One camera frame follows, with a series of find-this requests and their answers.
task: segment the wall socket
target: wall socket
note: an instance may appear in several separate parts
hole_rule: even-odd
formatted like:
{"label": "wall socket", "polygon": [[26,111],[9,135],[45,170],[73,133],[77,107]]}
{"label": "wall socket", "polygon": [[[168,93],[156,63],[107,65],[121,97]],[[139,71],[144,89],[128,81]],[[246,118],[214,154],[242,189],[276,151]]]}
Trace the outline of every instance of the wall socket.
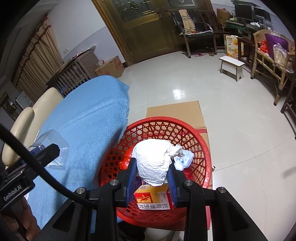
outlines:
{"label": "wall socket", "polygon": [[66,52],[68,52],[68,51],[69,51],[69,49],[66,48],[66,49],[63,51],[63,53],[66,54]]}

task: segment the computer monitor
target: computer monitor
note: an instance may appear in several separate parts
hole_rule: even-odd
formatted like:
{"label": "computer monitor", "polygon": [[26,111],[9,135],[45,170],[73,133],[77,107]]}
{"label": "computer monitor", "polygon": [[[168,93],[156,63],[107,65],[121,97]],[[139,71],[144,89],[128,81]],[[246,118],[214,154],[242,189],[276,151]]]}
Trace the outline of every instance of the computer monitor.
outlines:
{"label": "computer monitor", "polygon": [[257,16],[261,16],[261,17],[265,18],[266,20],[271,21],[270,13],[267,12],[267,11],[265,11],[265,10],[262,9],[262,8],[254,7],[254,13],[255,13],[255,15],[257,15]]}
{"label": "computer monitor", "polygon": [[252,6],[235,4],[235,17],[253,21],[252,17]]}

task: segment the beige curtain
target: beige curtain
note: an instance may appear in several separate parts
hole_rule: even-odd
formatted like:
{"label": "beige curtain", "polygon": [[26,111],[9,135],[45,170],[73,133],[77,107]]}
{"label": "beige curtain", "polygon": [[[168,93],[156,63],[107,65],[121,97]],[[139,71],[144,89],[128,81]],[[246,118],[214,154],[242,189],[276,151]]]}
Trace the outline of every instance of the beige curtain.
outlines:
{"label": "beige curtain", "polygon": [[35,103],[46,90],[46,82],[62,65],[51,25],[44,16],[22,52],[13,84]]}

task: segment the clear plastic container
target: clear plastic container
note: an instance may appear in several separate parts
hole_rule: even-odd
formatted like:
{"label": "clear plastic container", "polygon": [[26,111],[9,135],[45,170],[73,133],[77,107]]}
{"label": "clear plastic container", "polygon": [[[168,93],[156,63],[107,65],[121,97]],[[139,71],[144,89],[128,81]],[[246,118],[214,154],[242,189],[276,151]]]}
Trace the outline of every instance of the clear plastic container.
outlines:
{"label": "clear plastic container", "polygon": [[43,150],[50,144],[57,144],[59,146],[60,153],[59,156],[51,163],[49,163],[46,167],[54,169],[65,169],[66,161],[69,154],[69,144],[55,130],[50,130],[42,134],[31,146],[29,146],[29,151],[35,150],[35,148],[37,148],[38,152],[40,152],[39,150]]}

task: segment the small step stool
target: small step stool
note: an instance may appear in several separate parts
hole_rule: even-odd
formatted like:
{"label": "small step stool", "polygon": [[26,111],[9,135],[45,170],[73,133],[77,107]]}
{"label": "small step stool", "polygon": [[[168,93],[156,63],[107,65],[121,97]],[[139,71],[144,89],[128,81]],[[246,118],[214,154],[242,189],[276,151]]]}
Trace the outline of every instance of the small step stool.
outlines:
{"label": "small step stool", "polygon": [[241,62],[235,58],[231,58],[229,56],[223,56],[219,58],[221,60],[221,68],[220,68],[220,73],[222,73],[222,65],[223,63],[227,63],[233,67],[236,68],[236,81],[239,80],[239,78],[243,78],[242,75],[242,66],[244,65],[244,62]]}

